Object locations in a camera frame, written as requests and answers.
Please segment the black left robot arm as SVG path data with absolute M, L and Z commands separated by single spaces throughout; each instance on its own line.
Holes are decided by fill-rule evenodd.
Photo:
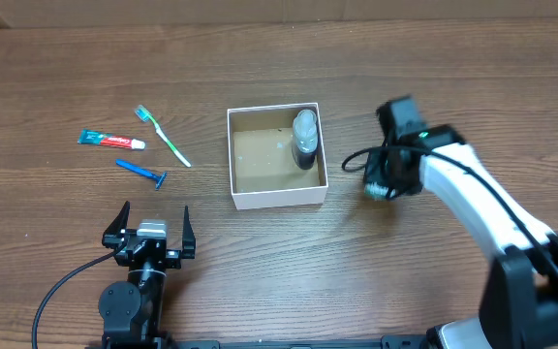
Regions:
M 167 271 L 193 259 L 196 238 L 183 213 L 182 247 L 168 248 L 167 222 L 143 220 L 136 229 L 127 227 L 130 204 L 126 203 L 103 233 L 102 245 L 114 252 L 127 279 L 110 284 L 99 297 L 104 321 L 103 348 L 175 348 L 171 335 L 160 330 Z

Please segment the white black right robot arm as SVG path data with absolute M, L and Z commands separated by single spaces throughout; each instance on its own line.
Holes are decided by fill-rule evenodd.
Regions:
M 432 127 L 405 96 L 376 110 L 383 143 L 368 151 L 364 191 L 391 201 L 427 190 L 489 264 L 476 317 L 429 331 L 429 348 L 558 345 L 558 234 L 518 204 L 450 125 Z

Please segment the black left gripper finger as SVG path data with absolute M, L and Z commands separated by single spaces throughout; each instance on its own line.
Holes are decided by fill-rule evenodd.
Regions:
M 125 240 L 127 223 L 130 213 L 130 203 L 125 202 L 118 215 L 104 230 L 102 245 L 105 248 L 117 249 Z
M 189 208 L 184 208 L 183 229 L 182 229 L 182 259 L 194 259 L 196 255 L 196 238 L 190 223 Z

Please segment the green white soap box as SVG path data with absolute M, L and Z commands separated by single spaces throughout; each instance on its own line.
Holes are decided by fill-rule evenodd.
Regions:
M 364 194 L 372 200 L 386 201 L 392 192 L 378 183 L 367 183 L 364 185 Z

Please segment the dark bottle with clear cap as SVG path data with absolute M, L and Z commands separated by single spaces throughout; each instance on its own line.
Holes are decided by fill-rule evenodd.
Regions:
M 292 153 L 302 170 L 313 167 L 318 148 L 317 115 L 312 110 L 300 111 L 293 121 Z

